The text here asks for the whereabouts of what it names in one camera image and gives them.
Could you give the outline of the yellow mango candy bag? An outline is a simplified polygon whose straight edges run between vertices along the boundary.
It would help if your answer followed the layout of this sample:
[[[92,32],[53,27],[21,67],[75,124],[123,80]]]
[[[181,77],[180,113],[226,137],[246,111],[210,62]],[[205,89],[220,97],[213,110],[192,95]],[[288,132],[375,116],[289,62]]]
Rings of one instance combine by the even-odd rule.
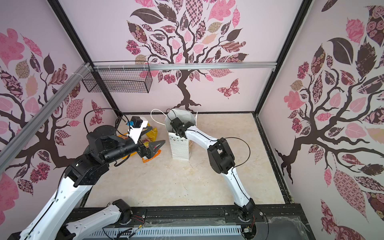
[[[118,145],[119,155],[125,157],[129,154],[130,150],[130,138],[127,136],[119,136],[119,145]]]

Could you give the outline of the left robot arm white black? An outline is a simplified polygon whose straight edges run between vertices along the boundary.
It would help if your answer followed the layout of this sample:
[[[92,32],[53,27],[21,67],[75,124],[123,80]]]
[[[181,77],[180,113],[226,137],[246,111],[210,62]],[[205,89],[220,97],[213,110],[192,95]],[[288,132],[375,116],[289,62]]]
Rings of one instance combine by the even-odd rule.
[[[131,222],[132,208],[122,199],[79,221],[65,221],[82,197],[109,171],[112,162],[125,161],[132,153],[152,159],[166,141],[145,146],[141,140],[117,136],[116,129],[109,125],[88,133],[87,140],[89,145],[84,154],[66,168],[53,197],[30,225],[20,233],[11,234],[10,240],[81,240],[108,225]]]

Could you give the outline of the orange pink snack bag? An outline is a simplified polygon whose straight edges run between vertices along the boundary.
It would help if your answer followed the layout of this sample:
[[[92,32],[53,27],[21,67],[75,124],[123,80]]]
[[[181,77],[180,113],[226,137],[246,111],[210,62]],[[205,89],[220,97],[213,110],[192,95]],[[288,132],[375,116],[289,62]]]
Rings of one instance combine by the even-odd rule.
[[[164,140],[150,142],[149,139],[144,140],[144,146],[146,147],[145,155],[142,157],[143,163],[147,163],[156,158],[162,152],[161,148],[165,144]]]

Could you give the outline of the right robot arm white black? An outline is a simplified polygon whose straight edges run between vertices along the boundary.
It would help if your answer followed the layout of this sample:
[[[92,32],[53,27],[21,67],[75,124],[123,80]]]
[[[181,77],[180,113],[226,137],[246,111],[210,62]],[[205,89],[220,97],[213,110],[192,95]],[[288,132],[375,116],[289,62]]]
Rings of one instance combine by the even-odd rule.
[[[239,178],[235,156],[227,139],[211,137],[193,123],[183,123],[179,118],[172,119],[170,125],[177,136],[192,141],[207,150],[211,168],[225,178],[233,194],[234,204],[238,207],[239,219],[243,222],[251,220],[256,204]]]

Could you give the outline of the white patterned paper bag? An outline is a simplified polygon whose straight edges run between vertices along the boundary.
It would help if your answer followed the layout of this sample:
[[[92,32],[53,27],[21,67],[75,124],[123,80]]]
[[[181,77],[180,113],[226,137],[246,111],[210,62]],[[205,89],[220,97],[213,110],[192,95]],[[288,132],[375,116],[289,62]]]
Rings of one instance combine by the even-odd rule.
[[[156,121],[152,114],[153,112],[159,112],[165,116],[164,123],[160,123]],[[193,124],[196,124],[196,118],[195,116],[186,110],[177,110],[177,109],[170,109],[168,113],[165,113],[159,109],[153,109],[150,112],[151,119],[155,121],[156,123],[165,126],[168,132],[169,140],[170,140],[170,146],[171,146],[171,152],[172,157],[175,160],[185,160],[188,161],[191,156],[191,150],[192,150],[192,141],[189,141],[185,138],[181,138],[176,135],[175,131],[173,130],[171,126],[171,120],[175,118],[179,118],[183,123],[191,122]]]

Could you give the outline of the yellow snack bag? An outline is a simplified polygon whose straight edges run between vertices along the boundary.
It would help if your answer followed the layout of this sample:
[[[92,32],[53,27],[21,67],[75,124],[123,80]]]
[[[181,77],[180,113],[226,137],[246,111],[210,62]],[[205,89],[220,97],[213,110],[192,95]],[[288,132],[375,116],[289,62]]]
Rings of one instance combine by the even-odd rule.
[[[155,142],[157,140],[157,136],[158,136],[158,129],[157,128],[153,128],[148,133],[146,133],[146,136],[148,137],[148,139],[151,142]]]

